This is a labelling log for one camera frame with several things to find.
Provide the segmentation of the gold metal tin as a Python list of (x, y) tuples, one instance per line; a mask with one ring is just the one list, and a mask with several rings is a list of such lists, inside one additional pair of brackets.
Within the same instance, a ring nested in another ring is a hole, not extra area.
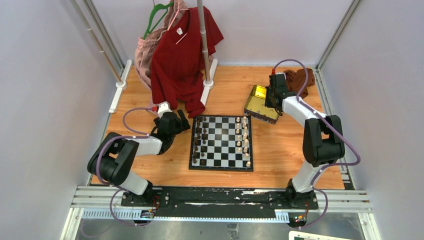
[(255, 84), (244, 105), (243, 113), (246, 116), (275, 125), (279, 119), (278, 113), (265, 106), (266, 88)]

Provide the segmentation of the black white chessboard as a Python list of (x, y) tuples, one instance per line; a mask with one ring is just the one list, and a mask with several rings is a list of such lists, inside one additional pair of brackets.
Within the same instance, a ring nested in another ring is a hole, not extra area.
[(188, 168), (253, 172), (249, 116), (198, 115), (193, 119)]

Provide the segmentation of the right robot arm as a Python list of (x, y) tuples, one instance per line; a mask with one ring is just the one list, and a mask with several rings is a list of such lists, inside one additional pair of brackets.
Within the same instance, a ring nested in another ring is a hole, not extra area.
[(285, 202), (298, 209), (313, 198), (315, 182), (325, 166), (334, 164), (345, 154), (345, 144), (332, 129), (342, 132), (341, 120), (336, 115), (317, 111), (290, 92), (283, 73), (272, 73), (266, 87), (265, 103), (280, 116), (291, 116), (303, 127), (302, 152), (304, 162), (298, 173), (289, 180), (285, 189)]

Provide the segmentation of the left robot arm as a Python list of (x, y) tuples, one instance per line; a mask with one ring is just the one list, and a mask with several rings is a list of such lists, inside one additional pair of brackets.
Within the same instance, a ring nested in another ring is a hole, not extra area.
[(137, 156), (162, 155), (173, 144), (176, 135), (190, 128), (183, 110), (166, 111), (154, 119), (151, 133), (124, 136), (110, 132), (87, 164), (87, 171), (108, 185), (124, 190), (126, 200), (149, 206), (155, 199), (153, 184), (131, 168)]

